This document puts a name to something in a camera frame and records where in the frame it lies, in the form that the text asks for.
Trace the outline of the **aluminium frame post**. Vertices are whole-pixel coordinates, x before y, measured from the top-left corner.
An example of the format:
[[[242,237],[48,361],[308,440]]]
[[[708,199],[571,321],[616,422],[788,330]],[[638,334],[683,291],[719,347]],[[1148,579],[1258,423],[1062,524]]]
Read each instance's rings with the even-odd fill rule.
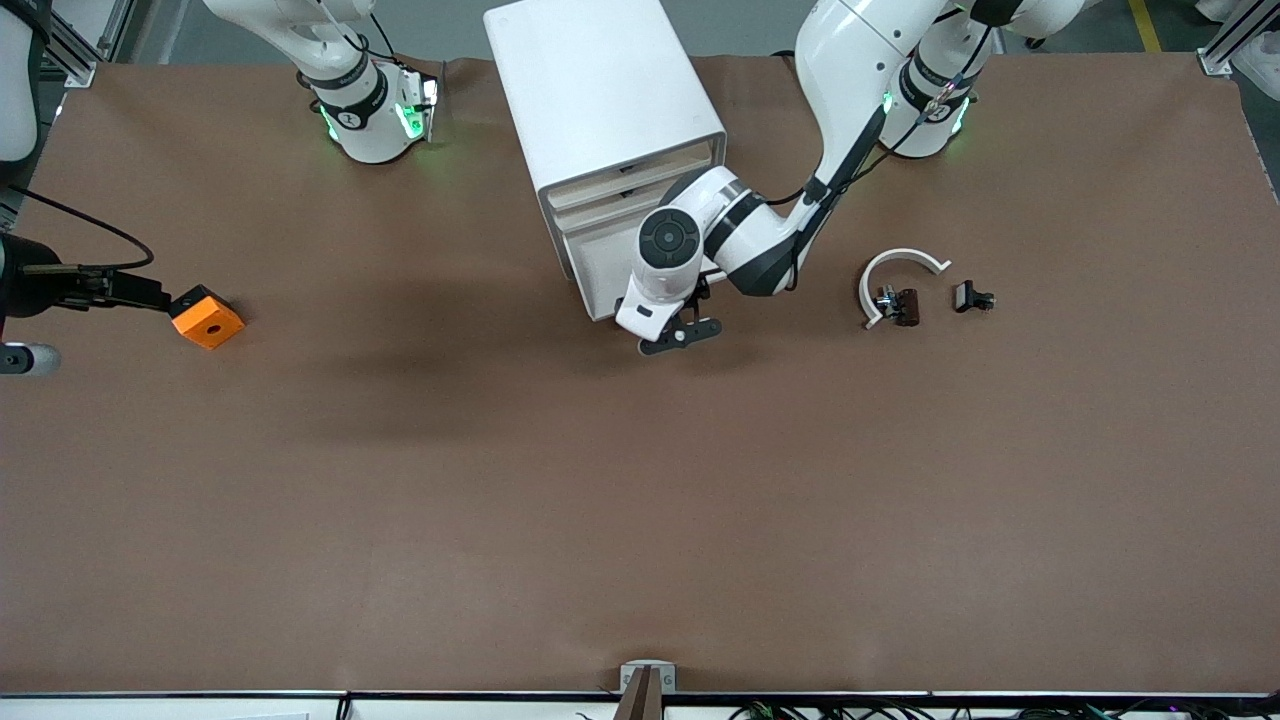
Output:
[[[1280,0],[1196,0],[1196,10],[1220,26],[1216,35],[1197,50],[1207,76],[1230,76],[1231,59],[1280,23]]]
[[[96,65],[102,61],[97,49],[81,37],[59,14],[51,12],[46,54],[67,76],[67,88],[88,88]]]

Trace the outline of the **brown table mat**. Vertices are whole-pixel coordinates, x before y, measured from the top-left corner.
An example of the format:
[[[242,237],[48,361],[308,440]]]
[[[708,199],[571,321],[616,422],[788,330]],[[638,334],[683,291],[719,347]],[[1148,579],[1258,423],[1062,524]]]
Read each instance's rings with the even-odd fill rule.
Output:
[[[343,158],[291,70],[106,67],[32,186],[247,314],[9,325],[0,692],[1280,689],[1280,205],[1176,54],[993,59],[792,293],[590,322],[495,67]],[[865,264],[920,324],[867,331]],[[995,310],[954,311],[973,281]]]

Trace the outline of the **white drawer cabinet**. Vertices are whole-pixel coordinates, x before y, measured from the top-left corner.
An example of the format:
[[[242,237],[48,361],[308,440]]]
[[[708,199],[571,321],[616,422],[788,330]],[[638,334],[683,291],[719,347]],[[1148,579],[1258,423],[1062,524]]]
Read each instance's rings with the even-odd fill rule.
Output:
[[[726,147],[726,129],[660,0],[515,0],[483,23],[538,206],[575,283],[540,192],[687,143]]]

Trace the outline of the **white plastic drawer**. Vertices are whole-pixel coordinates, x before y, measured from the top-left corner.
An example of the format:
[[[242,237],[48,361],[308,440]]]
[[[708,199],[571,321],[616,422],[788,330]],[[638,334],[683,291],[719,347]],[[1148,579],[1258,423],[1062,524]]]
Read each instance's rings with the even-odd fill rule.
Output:
[[[663,195],[680,177],[714,167],[724,160],[724,155],[726,147],[719,140],[687,143],[544,188],[540,199],[550,210],[568,211],[600,200],[628,197],[652,187]]]
[[[653,206],[603,219],[562,217],[559,243],[567,252],[570,274],[593,322],[614,315],[631,274],[639,227]]]
[[[652,210],[664,192],[664,186],[648,184],[599,199],[570,202],[562,208],[553,206],[549,223],[562,234],[593,231]]]

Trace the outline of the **orange and black block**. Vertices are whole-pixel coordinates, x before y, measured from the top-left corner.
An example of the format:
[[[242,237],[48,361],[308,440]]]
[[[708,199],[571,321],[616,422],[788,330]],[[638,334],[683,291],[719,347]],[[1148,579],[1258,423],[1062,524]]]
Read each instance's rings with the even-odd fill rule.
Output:
[[[168,315],[179,336],[206,350],[220,347],[246,328],[237,310],[205,284],[173,299]]]

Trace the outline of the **white semicircular pipe clamp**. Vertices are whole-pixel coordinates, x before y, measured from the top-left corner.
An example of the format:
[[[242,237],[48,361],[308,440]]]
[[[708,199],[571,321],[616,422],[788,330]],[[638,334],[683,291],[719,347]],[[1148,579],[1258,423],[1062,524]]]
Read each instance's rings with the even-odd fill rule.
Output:
[[[876,304],[870,291],[870,278],[876,269],[891,261],[910,261],[920,266],[924,266],[928,272],[934,275],[945,273],[951,265],[951,260],[940,260],[933,255],[922,251],[919,249],[890,249],[873,256],[864,266],[859,281],[858,281],[858,301],[860,309],[865,316],[865,323],[863,327],[869,331],[876,327],[883,318],[884,313],[881,306]]]

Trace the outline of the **white table edge rail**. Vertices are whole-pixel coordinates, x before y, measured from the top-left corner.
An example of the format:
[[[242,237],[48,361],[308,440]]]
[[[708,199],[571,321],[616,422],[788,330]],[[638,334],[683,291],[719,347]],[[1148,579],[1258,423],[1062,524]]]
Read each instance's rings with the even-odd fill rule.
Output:
[[[0,720],[612,720],[620,691],[0,693]],[[663,720],[1280,720],[1263,693],[680,691]]]

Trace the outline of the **small metal bracket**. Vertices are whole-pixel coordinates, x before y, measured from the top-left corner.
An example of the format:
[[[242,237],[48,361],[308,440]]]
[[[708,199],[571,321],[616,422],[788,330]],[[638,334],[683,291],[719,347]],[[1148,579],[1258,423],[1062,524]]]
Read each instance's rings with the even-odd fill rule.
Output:
[[[662,694],[677,692],[677,666],[673,662],[659,659],[637,659],[622,664],[620,667],[620,693],[625,693],[634,676],[644,667],[649,667],[650,682],[660,688]]]

